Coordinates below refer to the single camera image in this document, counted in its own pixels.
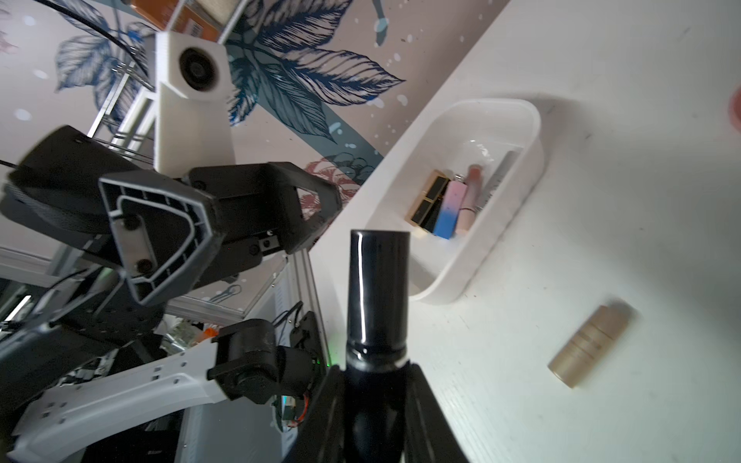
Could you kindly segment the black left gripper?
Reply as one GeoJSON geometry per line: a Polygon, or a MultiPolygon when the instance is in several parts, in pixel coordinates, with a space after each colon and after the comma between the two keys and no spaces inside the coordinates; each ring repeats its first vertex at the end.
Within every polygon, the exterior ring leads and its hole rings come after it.
{"type": "Polygon", "coordinates": [[[154,306],[310,248],[343,208],[338,187],[289,162],[107,174],[98,187],[133,299],[154,306]]]}

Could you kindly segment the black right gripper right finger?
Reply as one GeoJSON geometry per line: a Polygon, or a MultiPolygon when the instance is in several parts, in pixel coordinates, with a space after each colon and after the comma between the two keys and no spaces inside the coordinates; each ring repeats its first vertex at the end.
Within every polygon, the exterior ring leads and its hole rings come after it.
{"type": "Polygon", "coordinates": [[[468,462],[419,365],[407,367],[405,388],[404,461],[468,462]]]}

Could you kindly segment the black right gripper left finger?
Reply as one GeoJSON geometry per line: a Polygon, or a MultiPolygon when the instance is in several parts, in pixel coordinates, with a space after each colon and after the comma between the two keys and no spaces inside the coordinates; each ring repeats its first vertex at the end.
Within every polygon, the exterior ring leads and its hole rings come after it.
{"type": "Polygon", "coordinates": [[[283,463],[343,462],[344,443],[345,374],[339,366],[333,366],[314,396],[283,463]]]}

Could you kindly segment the beige lipstick tube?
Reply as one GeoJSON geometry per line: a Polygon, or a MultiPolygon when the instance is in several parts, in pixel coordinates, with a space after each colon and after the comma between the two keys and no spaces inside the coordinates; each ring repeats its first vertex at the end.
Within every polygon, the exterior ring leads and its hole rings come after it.
{"type": "Polygon", "coordinates": [[[567,387],[577,387],[611,351],[633,316],[625,304],[600,306],[554,356],[548,370],[567,387]]]}

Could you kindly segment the gold black lipstick tube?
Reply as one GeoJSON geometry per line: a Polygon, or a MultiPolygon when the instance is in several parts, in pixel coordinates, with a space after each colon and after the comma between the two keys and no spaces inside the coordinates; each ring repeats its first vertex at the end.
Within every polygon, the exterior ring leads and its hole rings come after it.
{"type": "Polygon", "coordinates": [[[428,233],[433,233],[450,181],[446,174],[434,170],[426,180],[423,190],[412,203],[405,216],[405,221],[428,233]]]}

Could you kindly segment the pink blue lipstick tube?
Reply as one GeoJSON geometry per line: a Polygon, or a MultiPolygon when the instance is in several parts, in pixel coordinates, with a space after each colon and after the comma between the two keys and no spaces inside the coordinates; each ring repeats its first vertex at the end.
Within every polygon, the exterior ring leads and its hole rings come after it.
{"type": "Polygon", "coordinates": [[[463,181],[451,181],[446,189],[441,202],[437,219],[434,224],[432,234],[443,239],[450,239],[455,233],[457,225],[457,216],[464,195],[466,193],[466,184],[463,181]]]}

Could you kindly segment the clear red lipstick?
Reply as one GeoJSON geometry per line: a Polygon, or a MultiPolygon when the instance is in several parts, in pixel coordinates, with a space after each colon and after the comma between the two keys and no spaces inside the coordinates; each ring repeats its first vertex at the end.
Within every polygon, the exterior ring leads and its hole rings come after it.
{"type": "Polygon", "coordinates": [[[455,225],[456,235],[466,235],[476,219],[476,202],[482,190],[482,179],[484,178],[484,168],[479,164],[472,164],[468,168],[465,179],[466,193],[458,212],[457,225],[455,225]]]}

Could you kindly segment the white storage box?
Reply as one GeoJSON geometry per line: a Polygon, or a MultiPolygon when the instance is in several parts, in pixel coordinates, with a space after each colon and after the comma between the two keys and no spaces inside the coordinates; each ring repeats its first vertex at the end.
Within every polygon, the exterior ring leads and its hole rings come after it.
{"type": "Polygon", "coordinates": [[[370,217],[410,235],[409,296],[459,297],[545,170],[541,117],[526,100],[465,100],[442,112],[370,217]]]}

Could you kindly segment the pink slim lip gloss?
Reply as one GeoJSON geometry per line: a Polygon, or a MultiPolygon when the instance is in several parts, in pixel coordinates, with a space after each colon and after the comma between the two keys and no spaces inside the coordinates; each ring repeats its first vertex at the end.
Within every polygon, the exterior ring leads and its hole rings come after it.
{"type": "Polygon", "coordinates": [[[516,152],[515,150],[510,150],[506,153],[497,169],[491,175],[484,187],[482,187],[482,192],[480,193],[478,202],[476,203],[477,212],[481,212],[486,207],[487,203],[502,184],[505,177],[507,177],[509,170],[515,164],[518,156],[519,152],[516,152]]]}

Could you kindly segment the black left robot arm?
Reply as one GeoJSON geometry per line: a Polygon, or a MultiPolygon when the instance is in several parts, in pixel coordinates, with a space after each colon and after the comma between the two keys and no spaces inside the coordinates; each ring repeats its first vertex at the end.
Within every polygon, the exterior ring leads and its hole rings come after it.
{"type": "Polygon", "coordinates": [[[84,384],[62,379],[154,332],[193,289],[306,249],[342,207],[335,185],[289,162],[201,167],[171,179],[73,127],[11,172],[2,212],[91,260],[70,293],[50,289],[1,343],[1,411],[17,415],[8,457],[59,462],[193,406],[245,397],[307,404],[325,376],[313,313],[287,346],[249,319],[182,353],[84,384]]]}

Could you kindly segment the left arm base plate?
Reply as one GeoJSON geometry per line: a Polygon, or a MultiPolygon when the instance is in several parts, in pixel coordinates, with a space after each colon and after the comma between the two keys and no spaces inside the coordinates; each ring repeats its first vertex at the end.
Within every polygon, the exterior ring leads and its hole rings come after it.
{"type": "Polygon", "coordinates": [[[273,323],[275,328],[289,324],[288,344],[278,346],[279,393],[273,403],[281,431],[303,424],[327,370],[316,314],[299,301],[273,323]]]}

